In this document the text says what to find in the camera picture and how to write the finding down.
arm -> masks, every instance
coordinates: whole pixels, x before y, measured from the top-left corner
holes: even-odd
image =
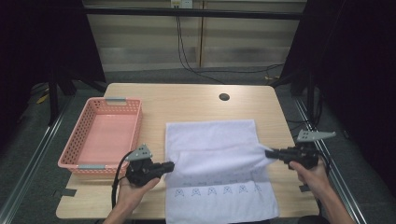
[[[330,185],[325,172],[323,160],[319,160],[318,166],[311,170],[306,170],[296,161],[291,161],[290,166],[297,172],[298,178],[303,183],[307,184],[314,196],[322,202],[330,223],[355,223]]]
[[[104,223],[123,223],[142,201],[143,195],[160,182],[159,178],[150,180],[145,186],[137,188],[127,178],[120,181],[120,193],[116,206],[108,214]]]

basket handle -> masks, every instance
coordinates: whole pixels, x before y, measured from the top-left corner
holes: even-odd
[[[101,164],[80,164],[78,166],[79,170],[105,170],[106,166]]]
[[[110,102],[126,102],[126,97],[109,96],[109,97],[105,97],[105,100]]]

black curtain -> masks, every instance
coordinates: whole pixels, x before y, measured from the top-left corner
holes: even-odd
[[[292,91],[299,93],[313,74],[363,157],[396,196],[395,8],[391,0],[309,0],[281,78],[296,74]]]
[[[105,82],[86,15],[59,13],[46,7],[82,7],[80,0],[0,2],[0,88],[2,145],[27,106],[36,83],[50,71],[63,78]]]

aluminum rail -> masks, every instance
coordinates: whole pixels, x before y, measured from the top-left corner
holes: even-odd
[[[15,214],[17,213],[22,200],[27,190],[31,186],[33,179],[35,178],[35,174],[37,173],[40,164],[43,161],[50,147],[50,143],[53,137],[58,132],[58,129],[61,126],[62,120],[64,118],[64,111],[67,107],[69,107],[71,101],[72,98],[67,99],[59,117],[51,126],[47,128],[43,138],[41,139],[38,147],[35,150],[35,153],[33,154],[29,163],[25,167],[20,179],[18,180],[17,185],[7,197],[7,200],[5,201],[3,207],[0,210],[0,224],[11,223],[12,219],[15,217]]]
[[[189,8],[156,8],[156,7],[37,7],[53,13],[78,13],[94,15],[136,15],[136,16],[178,16],[178,17],[211,17],[299,21],[302,17],[314,17],[300,12],[267,12],[212,10]]]
[[[307,109],[304,105],[304,102],[301,98],[294,98],[295,104],[300,112],[303,120],[308,120]],[[311,123],[306,123],[306,128],[311,132],[318,132],[318,130],[311,125]],[[316,148],[323,153],[326,159],[331,157],[330,151],[327,148],[326,144],[323,140],[319,140],[315,142]],[[347,183],[344,178],[341,176],[341,173],[334,161],[332,161],[332,169],[330,170],[330,179],[334,183],[334,187],[336,188],[341,200],[346,206],[346,210],[353,217],[353,219],[358,224],[367,224],[361,209],[359,208],[356,199],[353,197],[351,191],[349,190]]]

wall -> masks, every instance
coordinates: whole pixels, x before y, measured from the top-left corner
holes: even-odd
[[[170,1],[163,0],[86,0],[84,4],[170,7]],[[304,5],[304,0],[193,1],[193,8],[274,12],[302,12]],[[89,21],[105,72],[182,67],[175,17],[89,15]],[[297,25],[297,21],[180,18],[191,67],[283,63]]]

